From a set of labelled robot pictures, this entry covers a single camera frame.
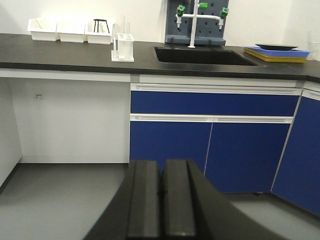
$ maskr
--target white container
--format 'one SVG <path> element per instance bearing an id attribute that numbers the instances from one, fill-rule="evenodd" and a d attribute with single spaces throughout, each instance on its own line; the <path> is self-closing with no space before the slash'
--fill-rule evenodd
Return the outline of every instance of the white container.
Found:
<path id="1" fill-rule="evenodd" d="M 44 17 L 29 19 L 27 30 L 31 32 L 32 40 L 52 42 L 59 40 L 56 20 Z"/>
<path id="2" fill-rule="evenodd" d="M 117 35 L 117 43 L 113 40 L 111 60 L 113 62 L 134 62 L 134 38 L 130 33 L 118 33 Z"/>
<path id="3" fill-rule="evenodd" d="M 86 24 L 77 20 L 58 21 L 56 31 L 60 35 L 61 42 L 83 43 Z"/>
<path id="4" fill-rule="evenodd" d="M 84 34 L 86 35 L 89 44 L 111 44 L 113 40 L 112 32 L 115 22 L 112 20 L 107 20 L 107 24 L 105 21 L 100 21 L 98 24 L 97 21 L 95 26 L 95 21 L 91 21 L 85 25 Z"/>
<path id="5" fill-rule="evenodd" d="M 307 33 L 307 43 L 309 46 L 309 60 L 320 61 L 320 31 L 309 31 Z"/>

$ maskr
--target gray pegboard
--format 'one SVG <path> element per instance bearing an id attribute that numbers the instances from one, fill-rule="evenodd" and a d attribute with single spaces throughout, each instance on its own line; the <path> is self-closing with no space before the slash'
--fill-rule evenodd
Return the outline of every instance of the gray pegboard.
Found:
<path id="1" fill-rule="evenodd" d="M 177 7 L 184 5 L 185 14 L 192 14 L 194 11 L 194 1 L 192 0 L 167 0 L 165 42 L 175 44 L 189 44 L 192 28 L 192 18 L 182 18 L 180 30 L 177 28 Z M 220 16 L 223 7 L 228 7 L 229 0 L 204 0 L 208 3 L 208 9 L 198 9 L 198 14 Z M 195 31 L 195 45 L 217 45 L 224 46 L 226 41 L 223 39 L 226 20 L 222 30 L 219 30 L 219 21 L 213 19 L 198 18 Z"/>

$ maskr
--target blue cabinet door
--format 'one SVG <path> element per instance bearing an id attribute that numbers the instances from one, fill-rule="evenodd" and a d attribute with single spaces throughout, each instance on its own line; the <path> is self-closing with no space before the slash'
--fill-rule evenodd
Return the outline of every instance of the blue cabinet door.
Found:
<path id="1" fill-rule="evenodd" d="M 130 159 L 156 160 L 163 169 L 166 159 L 193 159 L 205 167 L 211 123 L 132 121 Z"/>
<path id="2" fill-rule="evenodd" d="M 289 126 L 214 123 L 205 176 L 224 193 L 270 192 Z"/>
<path id="3" fill-rule="evenodd" d="M 320 215 L 320 101 L 302 98 L 272 192 Z"/>
<path id="4" fill-rule="evenodd" d="M 293 116 L 299 96 L 132 91 L 131 113 Z"/>

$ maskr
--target black sink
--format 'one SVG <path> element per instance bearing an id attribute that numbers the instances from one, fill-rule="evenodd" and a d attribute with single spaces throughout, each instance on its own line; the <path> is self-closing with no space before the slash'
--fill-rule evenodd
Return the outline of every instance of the black sink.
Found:
<path id="1" fill-rule="evenodd" d="M 223 49 L 180 49 L 155 47 L 155 53 L 160 62 L 183 64 L 219 64 L 257 66 L 239 53 Z"/>

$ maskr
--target green valve handle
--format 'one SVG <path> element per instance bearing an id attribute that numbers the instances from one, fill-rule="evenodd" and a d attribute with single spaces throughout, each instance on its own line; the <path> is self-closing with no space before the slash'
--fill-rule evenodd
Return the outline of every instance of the green valve handle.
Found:
<path id="1" fill-rule="evenodd" d="M 199 3 L 199 9 L 207 9 L 208 3 L 207 2 L 200 2 Z"/>
<path id="2" fill-rule="evenodd" d="M 183 5 L 179 5 L 176 9 L 176 14 L 178 17 L 182 17 L 182 15 L 185 13 L 186 7 Z"/>
<path id="3" fill-rule="evenodd" d="M 223 7 L 220 12 L 220 18 L 224 19 L 226 16 L 228 16 L 229 8 Z"/>

